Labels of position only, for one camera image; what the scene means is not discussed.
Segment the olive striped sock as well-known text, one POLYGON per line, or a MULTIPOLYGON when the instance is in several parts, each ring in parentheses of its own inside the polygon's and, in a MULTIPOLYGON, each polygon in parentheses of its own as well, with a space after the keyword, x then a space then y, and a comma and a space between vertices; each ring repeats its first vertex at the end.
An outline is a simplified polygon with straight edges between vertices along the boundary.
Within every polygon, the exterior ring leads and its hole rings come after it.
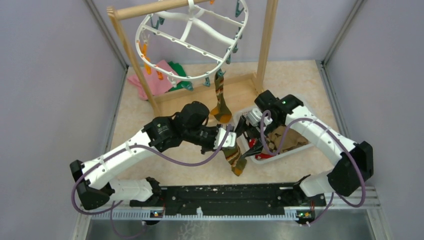
POLYGON ((215 119, 222 123, 227 124, 232 118, 232 112, 226 104, 224 96, 224 76, 215 73, 214 84, 215 84, 215 93, 217 98, 216 106, 210 111, 210 115, 214 116, 215 119))
POLYGON ((240 158, 242 151, 238 145, 237 138, 234 148, 221 148, 220 150, 223 152, 225 160, 230 165, 232 173, 239 177, 247 165, 247 160, 245 158, 240 158))

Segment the white oval clip hanger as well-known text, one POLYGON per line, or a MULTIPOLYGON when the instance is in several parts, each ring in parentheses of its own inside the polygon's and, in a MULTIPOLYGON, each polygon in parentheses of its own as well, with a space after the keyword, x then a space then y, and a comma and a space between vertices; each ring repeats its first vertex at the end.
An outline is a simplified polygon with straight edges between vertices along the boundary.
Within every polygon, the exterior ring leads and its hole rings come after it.
MULTIPOLYGON (((231 20, 242 22, 245 19, 245 13, 244 8, 248 5, 244 0, 223 0, 218 2, 218 7, 225 8, 225 7, 235 7, 235 16, 229 17, 229 15, 221 15, 213 11, 212 7, 204 8, 206 10, 212 11, 218 15, 228 17, 231 20)), ((219 19, 211 14, 208 14, 206 12, 199 13, 198 9, 189 9, 188 6, 185 7, 179 7, 171 10, 173 13, 179 13, 179 14, 192 14, 194 15, 195 19, 198 19, 210 27, 212 27, 214 30, 216 30, 218 33, 224 35, 225 37, 229 39, 234 39, 235 35, 240 30, 239 27, 236 25, 230 24, 225 22, 222 19, 219 19)), ((183 19, 165 19, 160 17, 157 14, 154 14, 151 18, 144 18, 141 23, 144 23, 145 25, 149 27, 153 27, 157 30, 160 30, 172 37, 181 38, 185 32, 185 28, 187 26, 188 20, 183 19)), ((157 65, 158 62, 161 60, 165 60, 166 62, 169 62, 171 60, 181 60, 183 62, 191 61, 193 59, 200 59, 207 62, 214 63, 214 67, 210 67, 206 69, 205 71, 195 74, 195 75, 187 75, 186 77, 196 77, 203 75, 205 72, 214 69, 217 66, 217 62, 207 56, 203 56, 202 54, 195 52, 193 50, 187 49, 186 47, 176 43, 172 42, 165 37, 158 36, 155 33, 144 30, 141 32, 141 34, 135 34, 135 47, 136 47, 136 39, 140 40, 140 43, 142 44, 141 51, 143 54, 145 54, 147 60, 157 65)), ((209 53, 216 55, 218 57, 224 57, 225 54, 228 52, 229 45, 225 44, 218 39, 211 36, 209 33, 207 33, 204 29, 201 29, 200 26, 193 24, 191 29, 189 30, 188 34, 185 37, 185 41, 188 44, 194 45, 200 49, 206 50, 209 53)), ((230 58, 226 60, 223 64, 230 64, 232 59, 232 54, 235 54, 238 52, 238 42, 235 46, 235 49, 230 54, 230 58)), ((148 65, 146 65, 141 59, 139 61, 143 64, 143 69, 146 70, 146 72, 150 75, 152 71, 157 72, 157 76, 160 80, 163 80, 163 74, 157 70, 154 70, 150 68, 148 65)), ((211 84, 211 79, 214 76, 207 77, 206 79, 201 79, 198 81, 203 82, 204 85, 207 87, 211 84)), ((187 81, 187 80, 181 80, 181 79, 175 79, 173 83, 173 87, 176 87, 177 84, 181 81, 187 81)))

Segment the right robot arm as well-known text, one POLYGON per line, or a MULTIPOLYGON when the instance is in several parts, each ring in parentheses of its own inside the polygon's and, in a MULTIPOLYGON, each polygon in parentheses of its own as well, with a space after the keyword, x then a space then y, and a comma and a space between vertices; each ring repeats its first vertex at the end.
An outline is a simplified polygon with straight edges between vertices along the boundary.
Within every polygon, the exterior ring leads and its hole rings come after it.
POLYGON ((261 93, 255 105, 238 113, 237 127, 255 144, 244 154, 246 157, 265 153, 269 157, 285 156, 298 149, 289 144, 289 132, 293 131, 314 145, 331 162, 333 168, 300 180, 293 192, 293 200, 299 206, 307 206, 314 196, 336 193, 349 197, 354 191, 365 189, 365 182, 374 174, 373 147, 366 141, 357 143, 321 121, 297 96, 282 98, 269 90, 261 93))

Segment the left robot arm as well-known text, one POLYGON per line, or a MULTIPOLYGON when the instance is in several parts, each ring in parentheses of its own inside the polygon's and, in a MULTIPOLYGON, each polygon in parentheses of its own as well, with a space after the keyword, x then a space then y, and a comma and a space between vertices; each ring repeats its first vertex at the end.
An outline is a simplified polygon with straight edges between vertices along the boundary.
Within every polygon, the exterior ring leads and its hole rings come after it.
POLYGON ((230 127, 208 126, 209 109, 201 102, 186 104, 182 110, 169 116, 153 118, 134 136, 89 161, 73 161, 69 167, 75 181, 71 190, 73 208, 85 215, 112 202, 110 210, 124 201, 154 207, 163 198, 157 180, 146 177, 141 180, 117 180, 116 176, 142 160, 159 156, 164 160, 185 167, 199 167, 210 162, 224 149, 231 135, 230 127), (183 162, 164 154, 187 142, 212 152, 205 160, 195 163, 183 162))

